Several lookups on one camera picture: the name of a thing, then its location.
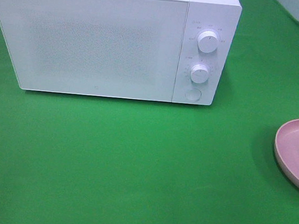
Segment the round white door release button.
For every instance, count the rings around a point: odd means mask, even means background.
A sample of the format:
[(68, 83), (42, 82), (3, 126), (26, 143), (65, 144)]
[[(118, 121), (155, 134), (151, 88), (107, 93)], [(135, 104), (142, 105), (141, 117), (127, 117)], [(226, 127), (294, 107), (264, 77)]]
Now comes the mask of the round white door release button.
[(194, 88), (186, 91), (185, 97), (190, 101), (199, 101), (202, 96), (202, 93), (199, 89)]

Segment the white microwave door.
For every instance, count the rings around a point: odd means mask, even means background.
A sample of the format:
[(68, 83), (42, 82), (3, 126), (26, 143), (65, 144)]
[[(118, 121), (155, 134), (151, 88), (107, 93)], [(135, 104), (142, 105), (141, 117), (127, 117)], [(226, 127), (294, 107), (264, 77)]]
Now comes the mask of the white microwave door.
[(171, 101), (188, 4), (0, 0), (22, 89)]

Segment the pink round plate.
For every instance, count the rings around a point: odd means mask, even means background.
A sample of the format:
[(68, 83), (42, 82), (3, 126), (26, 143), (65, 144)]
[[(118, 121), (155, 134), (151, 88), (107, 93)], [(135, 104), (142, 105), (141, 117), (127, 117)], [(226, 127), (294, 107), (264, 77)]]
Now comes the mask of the pink round plate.
[(279, 127), (274, 141), (274, 153), (283, 173), (299, 188), (299, 119)]

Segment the lower white microwave knob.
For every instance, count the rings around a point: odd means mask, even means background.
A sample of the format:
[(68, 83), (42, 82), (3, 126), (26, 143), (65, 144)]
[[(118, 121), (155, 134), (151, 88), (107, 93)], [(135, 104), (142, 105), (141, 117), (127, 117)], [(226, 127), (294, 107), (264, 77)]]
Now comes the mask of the lower white microwave knob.
[(193, 83), (203, 84), (208, 81), (210, 76), (209, 68), (203, 64), (196, 64), (192, 66), (190, 71), (190, 78)]

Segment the white microwave knob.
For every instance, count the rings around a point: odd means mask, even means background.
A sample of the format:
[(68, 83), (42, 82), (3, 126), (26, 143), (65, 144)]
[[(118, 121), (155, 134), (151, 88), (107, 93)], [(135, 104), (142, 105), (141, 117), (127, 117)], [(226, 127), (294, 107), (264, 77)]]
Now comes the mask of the white microwave knob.
[(197, 38), (198, 49), (203, 53), (214, 52), (219, 43), (219, 35), (212, 30), (203, 31)]
[(203, 84), (208, 81), (210, 76), (209, 68), (203, 64), (196, 64), (192, 66), (190, 71), (190, 78), (193, 83)]

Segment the green table cloth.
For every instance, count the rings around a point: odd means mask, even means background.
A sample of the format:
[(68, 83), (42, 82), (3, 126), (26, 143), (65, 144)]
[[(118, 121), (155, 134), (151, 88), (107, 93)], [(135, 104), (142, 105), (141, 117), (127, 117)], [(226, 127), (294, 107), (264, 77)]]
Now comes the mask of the green table cloth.
[(0, 29), (0, 224), (299, 224), (273, 153), (299, 119), (299, 22), (240, 2), (210, 106), (23, 91)]

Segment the upper white microwave knob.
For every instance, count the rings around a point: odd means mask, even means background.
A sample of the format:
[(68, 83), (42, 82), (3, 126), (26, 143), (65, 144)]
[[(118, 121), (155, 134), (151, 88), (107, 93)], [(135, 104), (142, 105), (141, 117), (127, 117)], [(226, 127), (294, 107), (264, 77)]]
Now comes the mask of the upper white microwave knob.
[(219, 43), (219, 35), (212, 30), (203, 31), (197, 38), (198, 49), (203, 53), (214, 52)]

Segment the white microwave oven body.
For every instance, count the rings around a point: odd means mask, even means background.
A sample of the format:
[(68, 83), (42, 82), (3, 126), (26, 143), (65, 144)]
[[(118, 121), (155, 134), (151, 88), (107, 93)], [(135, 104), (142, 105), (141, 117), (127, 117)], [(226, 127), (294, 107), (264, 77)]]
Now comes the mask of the white microwave oven body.
[[(181, 1), (186, 2), (188, 5), (173, 96), (172, 100), (168, 102), (210, 105), (213, 102), (225, 66), (227, 54), (242, 12), (242, 6), (239, 0), (166, 1)], [(207, 30), (215, 31), (219, 35), (218, 47), (211, 53), (201, 52), (197, 45), (199, 34)], [(209, 68), (209, 79), (203, 84), (196, 84), (191, 81), (190, 71), (192, 66), (196, 64), (203, 64)], [(194, 88), (199, 89), (202, 93), (199, 101), (190, 101), (185, 97), (186, 91)]]

